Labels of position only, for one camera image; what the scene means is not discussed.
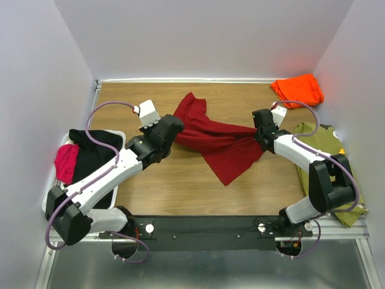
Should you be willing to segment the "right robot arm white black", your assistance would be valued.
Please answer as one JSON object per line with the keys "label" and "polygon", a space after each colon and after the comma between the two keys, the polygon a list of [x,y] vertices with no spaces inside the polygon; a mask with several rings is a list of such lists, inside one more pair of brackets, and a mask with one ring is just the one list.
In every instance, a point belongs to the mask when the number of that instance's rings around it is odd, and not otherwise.
{"label": "right robot arm white black", "polygon": [[285,236],[292,235],[298,226],[325,213],[335,213],[339,207],[359,202],[360,192],[353,177],[350,163],[342,154],[331,155],[300,141],[280,125],[286,109],[274,106],[252,112],[255,140],[263,151],[285,157],[308,175],[308,195],[279,212],[277,230]]}

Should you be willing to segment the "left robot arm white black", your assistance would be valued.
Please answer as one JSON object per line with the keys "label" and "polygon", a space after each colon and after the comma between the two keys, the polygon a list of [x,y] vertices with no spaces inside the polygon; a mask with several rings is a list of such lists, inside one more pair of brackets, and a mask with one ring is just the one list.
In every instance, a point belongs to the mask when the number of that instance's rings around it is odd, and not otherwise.
{"label": "left robot arm white black", "polygon": [[128,178],[166,158],[178,133],[184,129],[176,116],[165,115],[159,122],[133,137],[119,154],[83,180],[47,195],[45,217],[68,246],[87,234],[114,231],[126,238],[133,232],[132,216],[125,208],[96,210],[94,206]]}

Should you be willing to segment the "dark red t shirt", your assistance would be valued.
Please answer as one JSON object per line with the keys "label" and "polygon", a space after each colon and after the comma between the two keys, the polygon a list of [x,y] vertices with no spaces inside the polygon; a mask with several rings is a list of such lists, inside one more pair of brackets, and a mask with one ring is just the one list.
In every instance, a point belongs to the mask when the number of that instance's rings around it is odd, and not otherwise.
{"label": "dark red t shirt", "polygon": [[191,92],[174,112],[185,129],[175,142],[199,152],[217,178],[225,186],[247,171],[263,155],[254,139],[254,128],[216,122],[206,115],[206,100]]}

